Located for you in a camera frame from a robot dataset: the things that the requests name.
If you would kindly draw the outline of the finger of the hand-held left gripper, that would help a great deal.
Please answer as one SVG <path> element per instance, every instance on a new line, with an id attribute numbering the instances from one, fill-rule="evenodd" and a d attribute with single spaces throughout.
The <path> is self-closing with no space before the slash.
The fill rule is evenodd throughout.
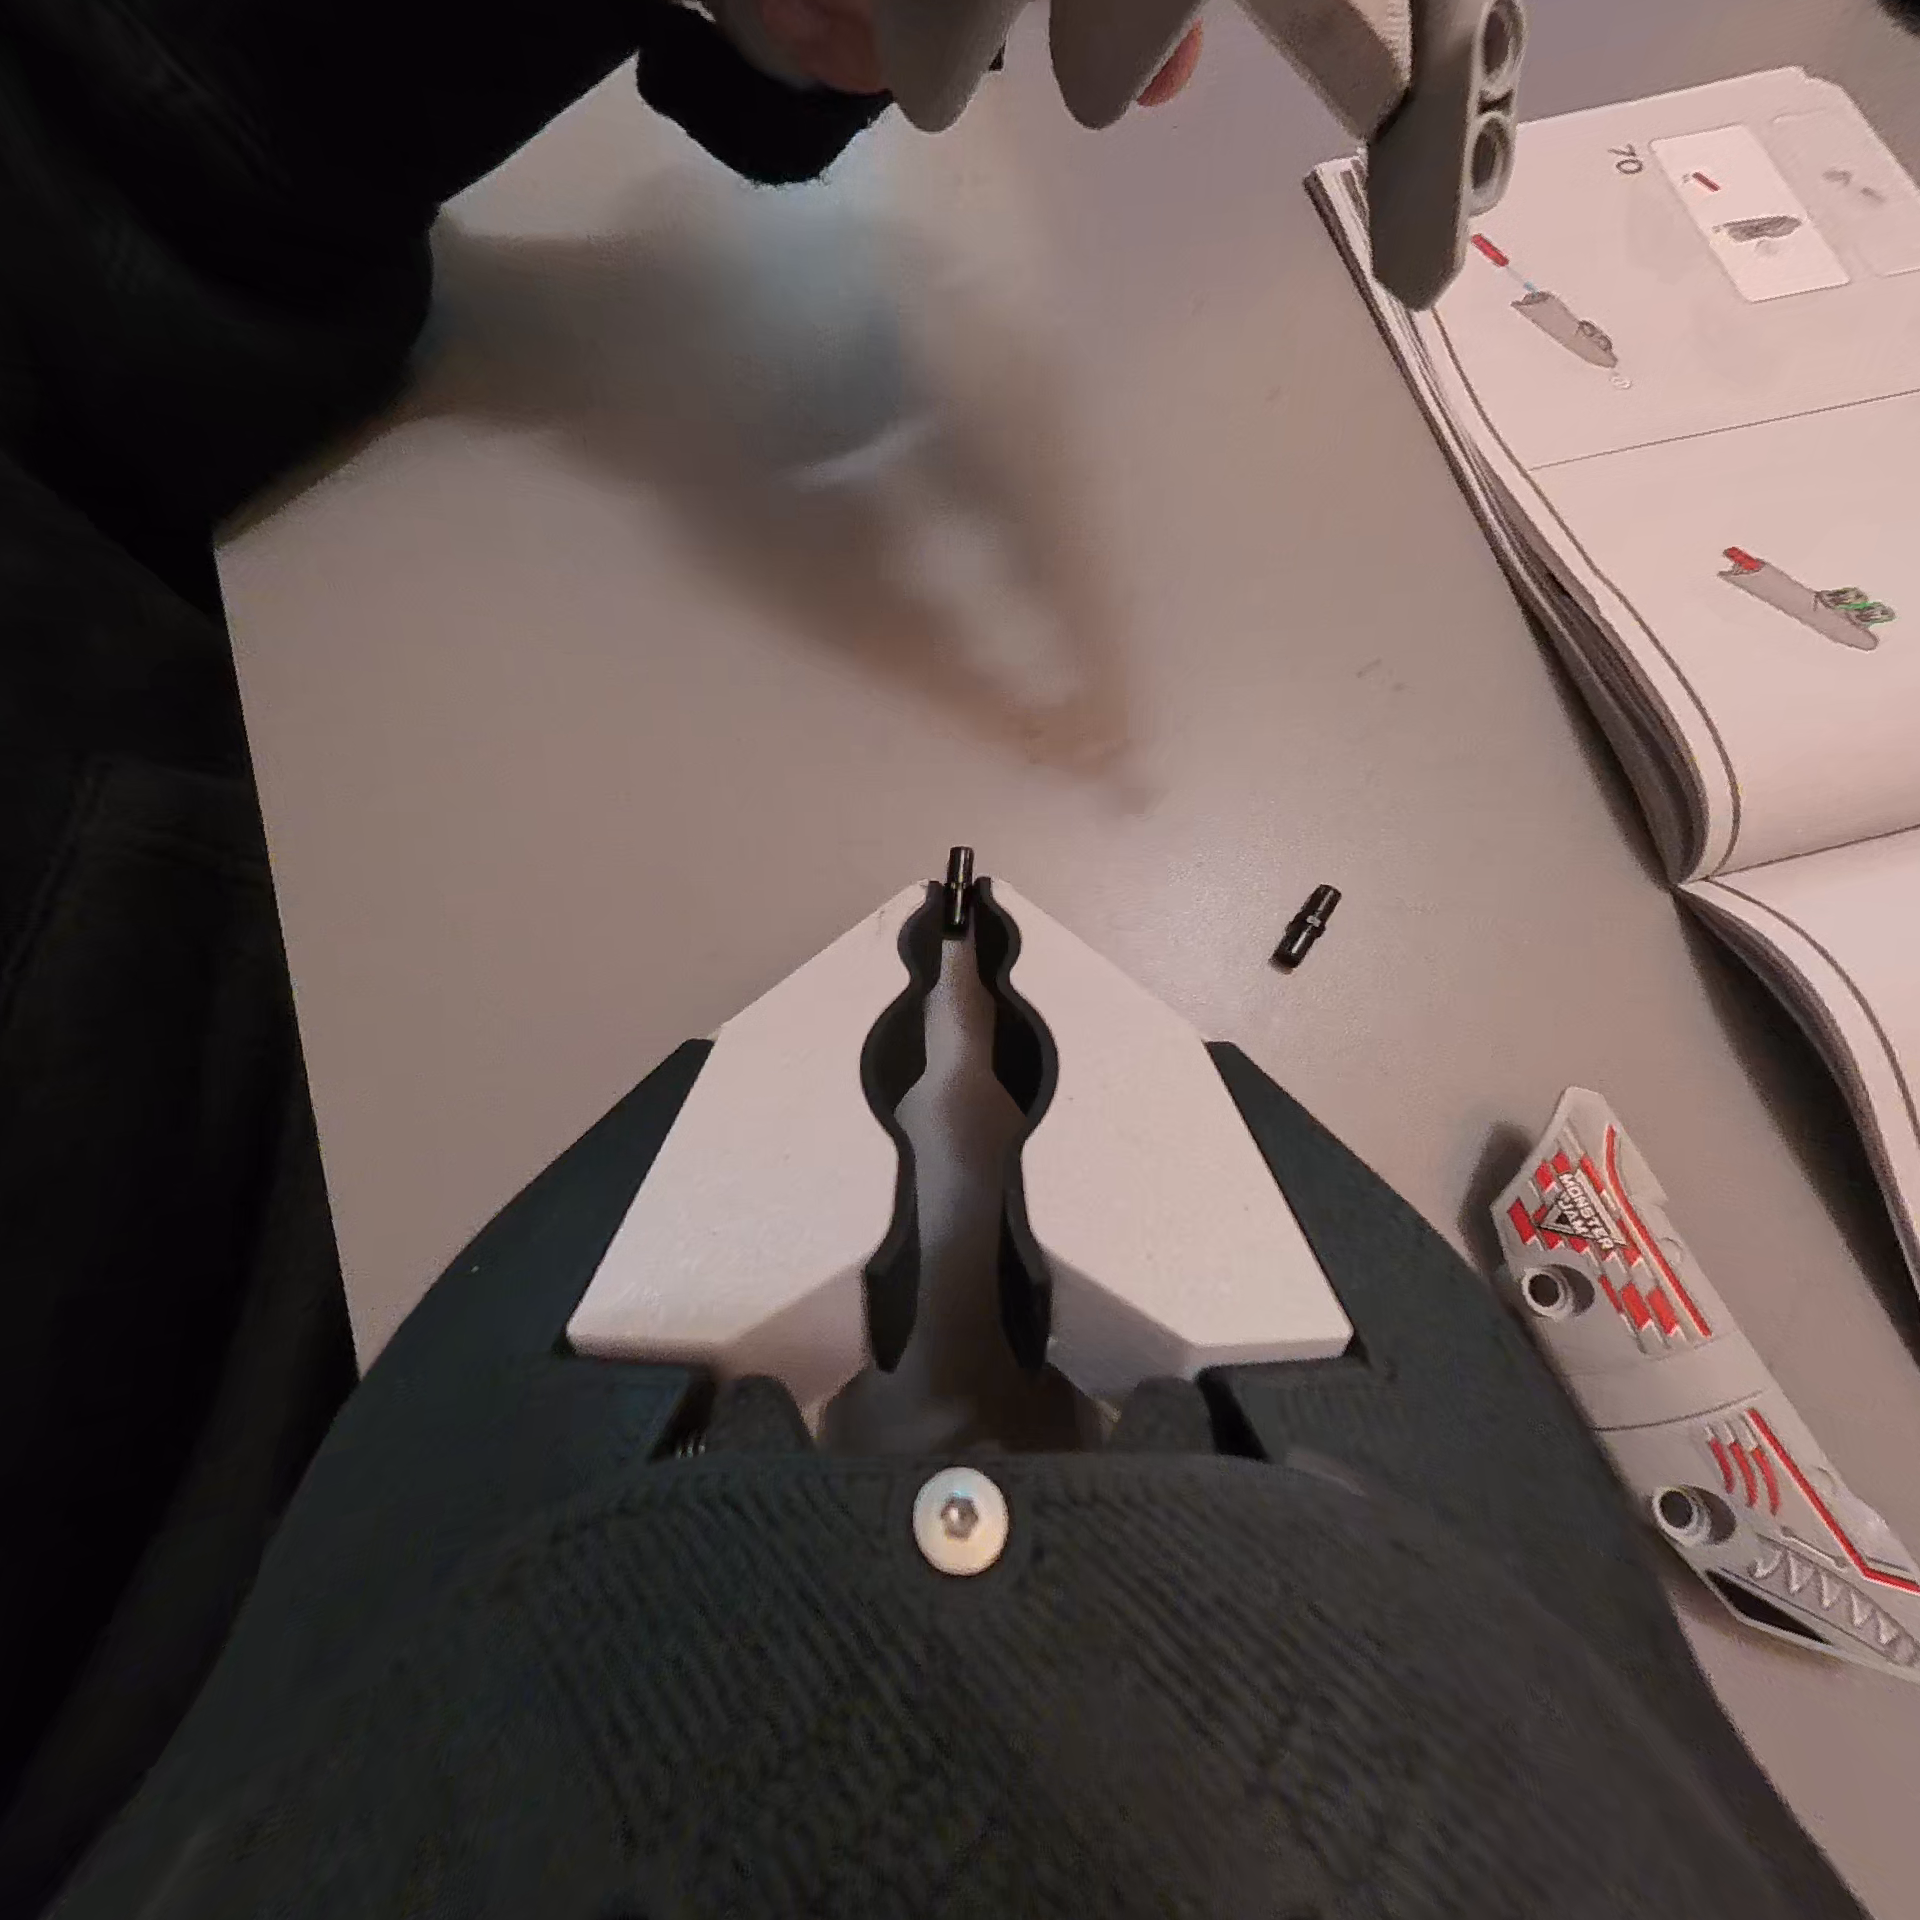
<path id="1" fill-rule="evenodd" d="M 1259 34 L 1335 121 L 1371 139 L 1413 85 L 1411 3 L 1246 3 Z"/>

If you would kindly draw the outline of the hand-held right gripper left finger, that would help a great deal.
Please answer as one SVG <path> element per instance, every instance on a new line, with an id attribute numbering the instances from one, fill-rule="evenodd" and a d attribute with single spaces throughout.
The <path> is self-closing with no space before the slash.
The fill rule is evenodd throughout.
<path id="1" fill-rule="evenodd" d="M 910 884 L 711 1033 L 566 1322 L 579 1355 L 768 1377 L 808 1427 L 875 1364 L 864 1274 L 901 1159 L 860 1058 L 918 913 Z"/>

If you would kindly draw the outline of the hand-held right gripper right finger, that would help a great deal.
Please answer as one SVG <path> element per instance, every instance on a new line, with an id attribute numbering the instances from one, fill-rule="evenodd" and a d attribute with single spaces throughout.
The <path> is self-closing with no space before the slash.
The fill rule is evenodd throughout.
<path id="1" fill-rule="evenodd" d="M 993 881 L 979 975 L 1020 1116 L 997 1230 L 1014 1361 L 1117 1410 L 1149 1378 L 1345 1354 L 1353 1322 L 1203 1035 Z"/>

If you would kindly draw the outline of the grey toy assembly red axle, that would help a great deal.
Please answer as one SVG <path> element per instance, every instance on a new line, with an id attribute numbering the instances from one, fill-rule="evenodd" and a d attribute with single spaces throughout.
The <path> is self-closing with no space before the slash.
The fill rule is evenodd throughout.
<path id="1" fill-rule="evenodd" d="M 1371 276 L 1413 311 L 1457 276 L 1512 175 L 1525 49 L 1523 3 L 1411 5 L 1411 83 L 1367 141 L 1364 198 Z"/>

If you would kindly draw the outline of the person's left hand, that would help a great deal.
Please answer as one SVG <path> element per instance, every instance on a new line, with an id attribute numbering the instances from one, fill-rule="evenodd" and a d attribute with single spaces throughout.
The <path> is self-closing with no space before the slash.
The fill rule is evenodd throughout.
<path id="1" fill-rule="evenodd" d="M 784 74 L 855 97 L 891 92 L 875 3 L 758 3 L 758 22 Z"/>

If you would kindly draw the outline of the grey printed toy panel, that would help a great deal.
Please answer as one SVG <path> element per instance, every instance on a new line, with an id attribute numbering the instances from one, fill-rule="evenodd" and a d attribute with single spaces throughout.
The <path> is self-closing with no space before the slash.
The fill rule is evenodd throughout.
<path id="1" fill-rule="evenodd" d="M 1916 1557 L 1836 1473 L 1601 1094 L 1558 1094 L 1492 1223 L 1523 1326 L 1648 1529 L 1732 1618 L 1916 1683 Z"/>

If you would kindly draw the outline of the white instruction booklet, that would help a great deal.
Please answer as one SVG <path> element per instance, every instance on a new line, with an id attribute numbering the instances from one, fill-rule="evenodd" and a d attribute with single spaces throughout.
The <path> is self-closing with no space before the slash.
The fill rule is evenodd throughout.
<path id="1" fill-rule="evenodd" d="M 1663 881 L 1820 1049 L 1918 1267 L 1918 195 L 1801 66 L 1535 119 L 1433 309 L 1303 182 Z"/>

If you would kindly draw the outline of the person's black clothing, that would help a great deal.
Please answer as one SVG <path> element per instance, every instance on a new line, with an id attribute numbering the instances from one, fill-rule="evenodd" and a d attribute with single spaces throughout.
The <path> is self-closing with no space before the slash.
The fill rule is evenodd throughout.
<path id="1" fill-rule="evenodd" d="M 351 1335 L 219 525 L 646 5 L 5 5 L 5 1916 L 169 1745 Z"/>

